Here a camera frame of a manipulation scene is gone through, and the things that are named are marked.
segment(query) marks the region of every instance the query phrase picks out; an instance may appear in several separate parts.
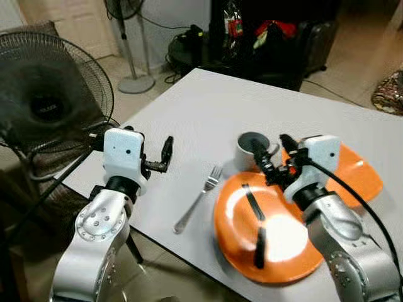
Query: tiled floor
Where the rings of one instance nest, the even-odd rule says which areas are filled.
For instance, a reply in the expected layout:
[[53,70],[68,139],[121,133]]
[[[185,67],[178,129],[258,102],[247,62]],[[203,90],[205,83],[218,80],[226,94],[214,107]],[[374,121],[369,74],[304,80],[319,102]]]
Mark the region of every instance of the tiled floor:
[[[312,74],[309,80],[364,107],[374,109],[370,96],[377,82],[401,65],[402,50],[403,32],[389,27],[387,17],[375,13],[344,13],[327,62],[328,70]],[[113,117],[120,122],[147,106],[170,86],[163,81],[170,74],[168,72],[156,76],[156,85],[145,94],[122,94],[116,89],[116,84],[121,76],[129,74],[127,63],[115,57],[107,57],[99,62],[113,84]],[[303,84],[301,91],[344,101],[307,82]],[[145,263],[138,266],[128,249],[121,249],[118,256],[118,278],[110,302],[126,301],[121,289],[127,296],[127,301],[157,301],[169,296],[177,296],[182,302],[243,301],[238,295],[211,281],[143,236],[133,233],[133,237],[145,257]],[[37,246],[49,244],[50,242],[44,242]],[[37,254],[35,259],[26,260],[26,275],[32,300],[42,302],[47,299],[60,253],[38,249]]]

